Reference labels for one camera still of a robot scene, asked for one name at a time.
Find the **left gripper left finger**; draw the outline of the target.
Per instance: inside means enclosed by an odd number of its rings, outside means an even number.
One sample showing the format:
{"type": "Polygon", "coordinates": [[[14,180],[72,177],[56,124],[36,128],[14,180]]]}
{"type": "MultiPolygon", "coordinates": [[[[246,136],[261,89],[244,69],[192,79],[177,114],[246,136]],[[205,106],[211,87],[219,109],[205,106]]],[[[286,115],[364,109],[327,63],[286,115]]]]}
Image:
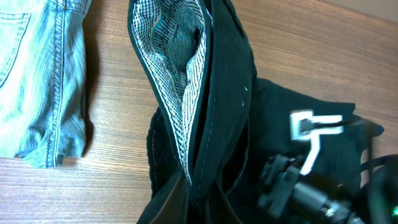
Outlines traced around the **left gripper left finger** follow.
{"type": "Polygon", "coordinates": [[[182,171],[175,171],[145,207],[137,224],[186,224],[188,183],[182,171]]]}

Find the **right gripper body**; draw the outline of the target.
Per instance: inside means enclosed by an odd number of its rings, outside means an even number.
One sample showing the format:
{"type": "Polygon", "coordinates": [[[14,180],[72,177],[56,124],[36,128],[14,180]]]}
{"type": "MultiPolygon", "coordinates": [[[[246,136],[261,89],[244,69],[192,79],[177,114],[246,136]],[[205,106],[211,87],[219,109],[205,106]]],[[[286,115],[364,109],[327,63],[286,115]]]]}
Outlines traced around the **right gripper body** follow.
{"type": "Polygon", "coordinates": [[[280,218],[300,177],[303,156],[271,156],[259,176],[257,206],[272,218],[280,218]]]}

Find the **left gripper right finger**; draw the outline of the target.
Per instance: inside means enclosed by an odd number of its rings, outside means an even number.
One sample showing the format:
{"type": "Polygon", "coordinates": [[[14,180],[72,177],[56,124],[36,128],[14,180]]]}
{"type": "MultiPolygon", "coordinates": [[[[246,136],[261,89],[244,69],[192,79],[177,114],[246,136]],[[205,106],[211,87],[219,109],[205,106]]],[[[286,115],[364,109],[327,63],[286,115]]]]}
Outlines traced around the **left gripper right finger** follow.
{"type": "Polygon", "coordinates": [[[212,183],[208,192],[206,224],[243,224],[216,182],[212,183]]]}

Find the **black shorts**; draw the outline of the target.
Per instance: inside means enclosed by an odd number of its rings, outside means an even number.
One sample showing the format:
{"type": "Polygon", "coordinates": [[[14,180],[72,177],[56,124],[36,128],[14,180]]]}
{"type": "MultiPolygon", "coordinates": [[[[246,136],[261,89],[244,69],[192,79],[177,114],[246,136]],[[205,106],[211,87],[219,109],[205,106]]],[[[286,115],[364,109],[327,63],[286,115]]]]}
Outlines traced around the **black shorts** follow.
{"type": "MultiPolygon", "coordinates": [[[[258,78],[248,37],[230,1],[132,0],[128,32],[159,107],[147,135],[152,198],[175,171],[188,183],[186,223],[206,223],[213,182],[242,223],[314,223],[257,207],[259,176],[278,154],[306,158],[290,137],[290,113],[362,119],[355,105],[321,101],[258,78]]],[[[365,128],[320,136],[316,174],[358,191],[365,128]]]]}

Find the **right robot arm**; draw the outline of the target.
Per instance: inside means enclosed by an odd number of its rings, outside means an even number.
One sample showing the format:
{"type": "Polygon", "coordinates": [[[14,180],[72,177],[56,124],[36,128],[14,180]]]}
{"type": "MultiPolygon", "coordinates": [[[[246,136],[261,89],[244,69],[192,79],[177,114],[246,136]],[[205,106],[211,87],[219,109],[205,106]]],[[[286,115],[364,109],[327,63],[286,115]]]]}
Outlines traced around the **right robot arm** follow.
{"type": "Polygon", "coordinates": [[[259,177],[259,210],[275,220],[293,213],[314,223],[397,223],[397,156],[373,156],[373,126],[365,119],[292,122],[293,139],[310,142],[310,152],[304,159],[279,154],[268,160],[259,177]],[[368,161],[355,172],[367,172],[369,180],[356,192],[313,171],[321,132],[350,126],[364,127],[368,144],[368,161]]]}

